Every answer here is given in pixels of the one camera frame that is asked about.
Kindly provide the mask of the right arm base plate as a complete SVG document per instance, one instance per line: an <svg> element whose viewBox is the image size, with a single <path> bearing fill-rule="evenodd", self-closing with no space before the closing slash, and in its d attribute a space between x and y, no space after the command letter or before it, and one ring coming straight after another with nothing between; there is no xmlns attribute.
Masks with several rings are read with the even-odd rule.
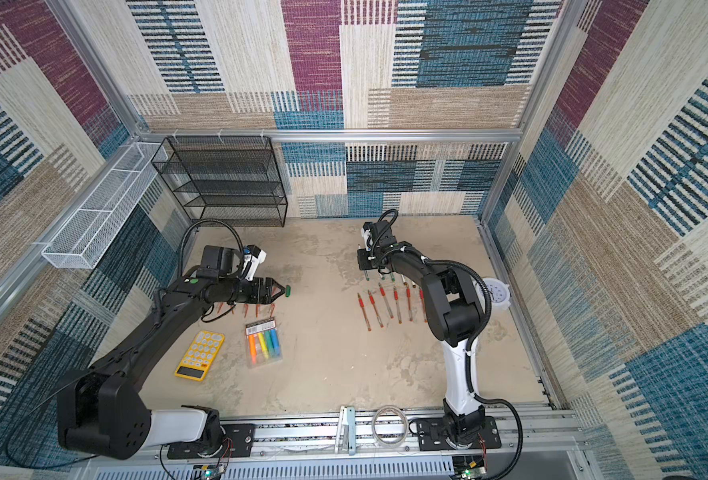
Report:
<svg viewBox="0 0 708 480"><path fill-rule="evenodd" d="M465 430L448 416L425 417L410 421L410 431L417 437L421 451L500 449L502 440L494 417L486 416L481 423Z"/></svg>

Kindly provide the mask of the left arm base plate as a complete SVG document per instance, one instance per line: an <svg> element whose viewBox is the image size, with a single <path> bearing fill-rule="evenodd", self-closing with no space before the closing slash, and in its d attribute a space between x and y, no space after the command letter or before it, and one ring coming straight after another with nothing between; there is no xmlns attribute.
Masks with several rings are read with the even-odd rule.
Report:
<svg viewBox="0 0 708 480"><path fill-rule="evenodd" d="M256 425L251 423L222 424L219 433L205 436L195 442L170 444L169 460L247 458L252 453Z"/></svg>

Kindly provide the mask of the red gel pen diagonal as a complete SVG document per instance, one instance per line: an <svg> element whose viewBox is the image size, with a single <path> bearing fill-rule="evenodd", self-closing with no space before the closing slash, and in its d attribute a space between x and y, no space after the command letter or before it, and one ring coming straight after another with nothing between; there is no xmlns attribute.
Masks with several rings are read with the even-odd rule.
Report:
<svg viewBox="0 0 708 480"><path fill-rule="evenodd" d="M406 294L406 302L407 302L407 311L408 311L408 317L410 322L414 322L414 315L413 315L413 309L412 309L412 294L411 294L411 288L409 284L405 283L405 294Z"/></svg>

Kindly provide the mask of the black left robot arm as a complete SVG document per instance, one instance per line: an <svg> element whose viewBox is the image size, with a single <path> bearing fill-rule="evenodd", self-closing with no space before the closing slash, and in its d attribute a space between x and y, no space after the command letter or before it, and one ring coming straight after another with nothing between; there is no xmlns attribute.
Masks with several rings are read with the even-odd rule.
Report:
<svg viewBox="0 0 708 480"><path fill-rule="evenodd" d="M216 304L270 305L287 294L273 278L256 276L264 259L255 245L206 247L198 265L155 292L151 313L124 340L87 369L64 375L29 417L55 402L59 445L85 460L126 460L143 448L174 444L204 458L221 455L226 435L217 410L154 411L139 392L175 341Z"/></svg>

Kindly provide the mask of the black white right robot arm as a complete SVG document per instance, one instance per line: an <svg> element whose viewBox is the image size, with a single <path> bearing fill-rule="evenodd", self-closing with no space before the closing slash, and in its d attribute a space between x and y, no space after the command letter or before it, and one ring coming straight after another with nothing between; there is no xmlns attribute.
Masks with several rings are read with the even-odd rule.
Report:
<svg viewBox="0 0 708 480"><path fill-rule="evenodd" d="M513 414L517 449L524 443L524 426L513 404L484 398L478 391L476 352L479 337L493 310L492 294L471 267L454 260L431 259L392 232L398 211L390 209L378 220L363 224L364 246L357 252L359 269L403 275L421 287L426 318L442 343L447 390L444 421L452 444L465 446L487 426L487 406L503 405Z"/></svg>

